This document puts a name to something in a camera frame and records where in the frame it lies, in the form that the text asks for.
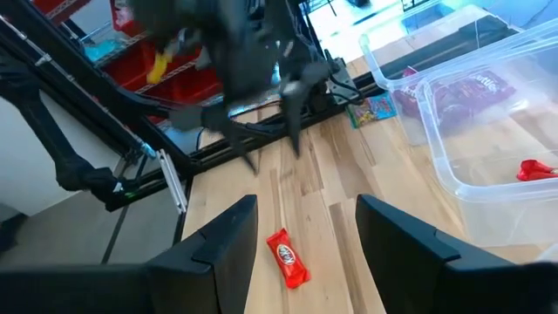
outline red candy bag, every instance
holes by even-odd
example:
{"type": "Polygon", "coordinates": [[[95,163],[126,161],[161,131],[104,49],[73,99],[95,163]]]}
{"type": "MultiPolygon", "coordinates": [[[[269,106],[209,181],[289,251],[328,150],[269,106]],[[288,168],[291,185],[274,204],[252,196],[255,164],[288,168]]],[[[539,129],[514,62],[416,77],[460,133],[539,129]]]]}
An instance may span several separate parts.
{"type": "Polygon", "coordinates": [[[453,95],[464,106],[480,112],[510,98],[515,88],[491,71],[476,72],[450,86],[453,95]]]}
{"type": "Polygon", "coordinates": [[[304,267],[298,254],[292,249],[285,228],[270,236],[267,242],[285,277],[288,288],[294,289],[310,280],[310,273],[304,267]]]}
{"type": "MultiPolygon", "coordinates": [[[[409,77],[413,74],[417,73],[417,70],[411,68],[410,66],[403,70],[403,77],[409,77]]],[[[405,86],[400,90],[396,90],[393,92],[393,98],[401,104],[403,112],[410,116],[419,118],[419,105],[417,104],[417,99],[415,97],[415,88],[417,85],[409,85],[405,86]]]]}

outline red candy wrapper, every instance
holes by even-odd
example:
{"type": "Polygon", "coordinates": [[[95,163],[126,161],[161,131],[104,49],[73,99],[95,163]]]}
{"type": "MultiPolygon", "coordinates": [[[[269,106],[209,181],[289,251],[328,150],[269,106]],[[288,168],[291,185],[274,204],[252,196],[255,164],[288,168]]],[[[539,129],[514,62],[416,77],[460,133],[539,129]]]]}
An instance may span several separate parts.
{"type": "Polygon", "coordinates": [[[289,234],[285,228],[270,236],[267,242],[288,288],[294,289],[310,280],[310,273],[290,245],[289,234]]]}
{"type": "MultiPolygon", "coordinates": [[[[411,68],[410,66],[403,70],[403,77],[409,77],[413,74],[417,73],[417,70],[411,68]]],[[[393,92],[393,98],[401,104],[403,108],[403,112],[410,116],[419,118],[419,105],[417,104],[417,99],[415,98],[415,89],[417,88],[416,84],[406,86],[400,90],[396,90],[393,92]]]]}
{"type": "Polygon", "coordinates": [[[540,179],[558,178],[558,169],[549,167],[537,160],[524,160],[521,162],[517,179],[533,181],[540,179]]]}

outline gray floor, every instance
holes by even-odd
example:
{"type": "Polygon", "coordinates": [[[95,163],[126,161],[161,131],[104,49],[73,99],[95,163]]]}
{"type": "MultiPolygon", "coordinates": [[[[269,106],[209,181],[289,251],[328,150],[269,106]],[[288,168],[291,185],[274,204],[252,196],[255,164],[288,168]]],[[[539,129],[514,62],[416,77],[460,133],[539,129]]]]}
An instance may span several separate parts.
{"type": "MultiPolygon", "coordinates": [[[[186,153],[195,150],[198,131],[167,134],[186,153]]],[[[150,160],[145,172],[159,167],[150,160]]],[[[130,167],[126,177],[133,177],[130,167]]],[[[0,256],[0,266],[99,264],[122,209],[108,213],[87,192],[28,218],[17,233],[17,246],[0,256]]],[[[170,248],[178,212],[168,189],[132,204],[126,213],[108,263],[141,263],[170,248]]]]}

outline black cable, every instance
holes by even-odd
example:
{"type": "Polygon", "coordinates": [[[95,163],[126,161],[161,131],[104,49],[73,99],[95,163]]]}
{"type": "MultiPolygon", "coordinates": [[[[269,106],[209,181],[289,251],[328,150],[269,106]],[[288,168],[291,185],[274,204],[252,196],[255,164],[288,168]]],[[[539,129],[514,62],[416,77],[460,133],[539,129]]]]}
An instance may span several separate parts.
{"type": "Polygon", "coordinates": [[[538,12],[536,12],[523,26],[521,26],[522,29],[526,29],[528,27],[530,27],[530,25],[533,22],[536,22],[536,20],[541,17],[542,13],[544,13],[544,11],[546,11],[548,9],[548,7],[550,7],[550,4],[552,4],[555,0],[549,0],[547,2],[547,4],[545,4],[542,9],[540,9],[538,12]]]}
{"type": "Polygon", "coordinates": [[[202,127],[201,130],[198,132],[198,138],[195,141],[195,150],[199,150],[200,149],[200,142],[201,142],[201,134],[203,133],[203,131],[205,131],[205,127],[202,127]]]}
{"type": "Polygon", "coordinates": [[[330,5],[331,11],[333,12],[333,15],[336,17],[337,13],[335,12],[335,9],[333,9],[333,5],[331,5],[331,0],[328,0],[328,4],[330,5]]]}
{"type": "MultiPolygon", "coordinates": [[[[135,176],[136,180],[138,180],[139,177],[141,177],[147,163],[147,158],[148,158],[147,155],[144,155],[143,159],[141,160],[141,164],[139,165],[138,171],[135,176]]],[[[124,178],[125,172],[129,166],[130,163],[126,162],[124,168],[120,172],[119,178],[124,178]]],[[[101,264],[107,264],[109,262],[112,251],[114,250],[114,245],[116,245],[116,240],[118,239],[120,231],[122,230],[122,225],[124,224],[124,220],[126,219],[126,215],[128,214],[129,208],[130,208],[130,204],[122,208],[122,211],[120,212],[119,215],[119,219],[116,221],[116,226],[114,226],[114,230],[112,231],[111,239],[109,240],[108,245],[106,246],[105,254],[101,259],[101,264]]]]}

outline kitkat logo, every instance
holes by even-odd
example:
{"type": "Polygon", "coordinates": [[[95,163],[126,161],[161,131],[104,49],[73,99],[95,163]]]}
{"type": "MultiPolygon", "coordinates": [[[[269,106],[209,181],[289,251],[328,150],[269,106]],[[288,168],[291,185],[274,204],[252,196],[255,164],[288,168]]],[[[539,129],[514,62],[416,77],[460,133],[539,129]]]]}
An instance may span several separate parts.
{"type": "Polygon", "coordinates": [[[277,245],[277,255],[281,257],[281,261],[285,265],[292,265],[295,263],[295,253],[293,253],[290,247],[284,244],[277,245]]]}

